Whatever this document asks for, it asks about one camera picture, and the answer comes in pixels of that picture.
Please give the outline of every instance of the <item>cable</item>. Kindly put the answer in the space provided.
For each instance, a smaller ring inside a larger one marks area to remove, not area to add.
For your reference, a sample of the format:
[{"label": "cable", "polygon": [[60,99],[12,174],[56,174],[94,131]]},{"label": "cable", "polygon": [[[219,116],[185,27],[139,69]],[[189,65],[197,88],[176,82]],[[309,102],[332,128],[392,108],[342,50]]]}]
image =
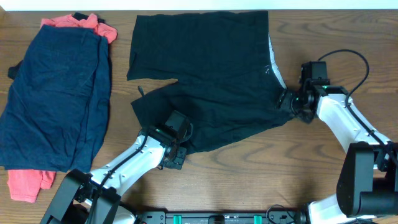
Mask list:
[{"label": "cable", "polygon": [[338,53],[338,52],[350,52],[350,53],[356,54],[365,63],[365,66],[366,66],[365,77],[353,88],[353,90],[351,90],[346,95],[345,106],[348,109],[348,111],[353,115],[353,117],[358,121],[358,123],[369,133],[369,135],[372,136],[383,147],[384,152],[386,152],[389,155],[389,157],[391,158],[391,161],[396,165],[396,167],[398,167],[398,160],[397,160],[396,156],[392,153],[392,147],[390,146],[391,144],[385,145],[384,142],[382,140],[380,140],[379,137],[377,137],[375,135],[374,130],[371,130],[369,127],[367,127],[366,124],[358,117],[358,115],[355,114],[355,112],[351,108],[351,103],[348,103],[348,100],[349,100],[350,96],[355,92],[355,90],[357,90],[365,82],[365,80],[369,76],[369,63],[368,63],[368,60],[366,60],[365,56],[363,56],[359,52],[356,52],[355,50],[339,49],[339,50],[334,50],[332,52],[329,52],[329,53],[325,54],[324,56],[320,57],[318,59],[318,61],[324,59],[325,57],[327,57],[327,56],[329,56],[331,54],[335,54],[335,53]]},{"label": "cable", "polygon": [[266,212],[266,218],[268,219],[269,222],[271,222],[272,224],[278,224],[278,223],[272,221],[272,220],[269,218],[269,212],[270,212],[271,209],[274,208],[275,206],[279,206],[279,207],[283,208],[283,209],[286,211],[286,213],[289,215],[289,217],[292,218],[293,221],[290,222],[290,223],[287,223],[287,224],[293,224],[293,223],[294,223],[294,217],[289,213],[289,211],[287,210],[287,208],[285,208],[283,205],[279,205],[279,204],[271,205],[271,207],[268,208],[268,210],[267,210],[267,212]]},{"label": "cable", "polygon": [[145,143],[147,142],[148,139],[148,133],[145,135],[145,138],[142,142],[142,144],[137,148],[137,150],[135,152],[133,152],[130,156],[127,156],[125,159],[123,159],[120,163],[118,163],[115,167],[113,167],[111,170],[108,171],[108,173],[105,175],[104,179],[101,181],[101,184],[99,185],[99,187],[97,188],[97,191],[94,195],[93,198],[93,203],[91,204],[91,208],[90,208],[90,212],[88,214],[88,218],[86,223],[87,224],[91,224],[91,221],[93,219],[94,216],[94,211],[95,211],[95,207],[98,201],[98,198],[100,197],[102,188],[104,187],[106,181],[112,176],[112,174],[119,168],[121,167],[125,162],[127,162],[129,159],[131,159],[133,156],[135,156],[138,152],[141,152],[142,148],[145,146]]}]

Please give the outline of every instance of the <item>wooden tabletop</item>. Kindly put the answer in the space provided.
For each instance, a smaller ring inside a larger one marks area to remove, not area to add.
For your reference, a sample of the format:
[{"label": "wooden tabletop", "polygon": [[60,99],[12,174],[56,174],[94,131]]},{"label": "wooden tabletop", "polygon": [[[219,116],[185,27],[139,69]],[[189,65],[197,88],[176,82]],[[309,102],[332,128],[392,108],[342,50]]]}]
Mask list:
[{"label": "wooden tabletop", "polygon": [[[7,69],[17,64],[36,35],[41,18],[71,12],[9,12],[0,21],[0,111],[12,83]],[[127,81],[131,37],[136,16],[178,14],[170,11],[96,12],[117,28],[111,44],[113,63],[111,117],[104,145],[93,169],[127,149],[140,130],[130,102],[175,80]],[[380,132],[398,140],[398,12],[397,11],[270,11],[269,32],[276,62],[290,88],[299,86],[300,65],[336,49],[353,49],[369,60],[367,82],[353,95],[363,115]],[[326,59],[335,85],[352,89],[364,76],[364,63],[347,53]],[[212,152],[192,154],[182,170],[151,170],[124,196],[127,204],[177,210],[266,210],[279,203],[301,207],[335,193],[345,158],[328,127],[319,120],[289,121]],[[36,203],[10,199],[7,172],[0,170],[0,223],[38,223],[65,174],[42,190]],[[383,218],[380,223],[397,223]]]}]

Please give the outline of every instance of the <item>green component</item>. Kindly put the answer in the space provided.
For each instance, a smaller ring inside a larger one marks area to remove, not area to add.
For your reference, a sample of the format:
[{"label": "green component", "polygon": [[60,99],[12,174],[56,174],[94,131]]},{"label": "green component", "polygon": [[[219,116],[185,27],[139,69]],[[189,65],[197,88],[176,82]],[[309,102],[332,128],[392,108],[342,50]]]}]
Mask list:
[{"label": "green component", "polygon": [[173,216],[173,224],[182,224],[182,217],[181,217],[181,215],[174,215],[174,216]]},{"label": "green component", "polygon": [[254,224],[262,224],[262,216],[261,215],[254,216]]}]

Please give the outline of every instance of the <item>pink cloth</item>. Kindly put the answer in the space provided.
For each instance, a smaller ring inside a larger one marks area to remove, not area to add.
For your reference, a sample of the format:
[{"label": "pink cloth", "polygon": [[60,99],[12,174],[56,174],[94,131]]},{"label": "pink cloth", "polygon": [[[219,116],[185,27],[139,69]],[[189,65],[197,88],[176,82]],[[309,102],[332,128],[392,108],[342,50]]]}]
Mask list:
[{"label": "pink cloth", "polygon": [[34,203],[40,189],[50,189],[56,172],[41,170],[9,170],[11,199]]},{"label": "pink cloth", "polygon": [[107,38],[109,44],[116,39],[116,36],[118,36],[118,31],[115,28],[98,22],[98,18],[95,14],[90,14],[87,19],[82,19],[80,21],[73,18],[71,14],[53,19],[42,19],[42,24],[40,25],[40,28],[43,25],[53,27],[92,28],[94,29],[95,34]]}]

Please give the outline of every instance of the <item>white wall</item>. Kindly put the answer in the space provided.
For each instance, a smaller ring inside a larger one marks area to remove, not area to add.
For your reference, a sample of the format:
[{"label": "white wall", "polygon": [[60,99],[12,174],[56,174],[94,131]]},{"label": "white wall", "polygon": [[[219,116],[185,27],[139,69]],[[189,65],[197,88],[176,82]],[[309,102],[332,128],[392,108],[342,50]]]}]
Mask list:
[{"label": "white wall", "polygon": [[6,11],[398,9],[398,0],[0,0]]}]

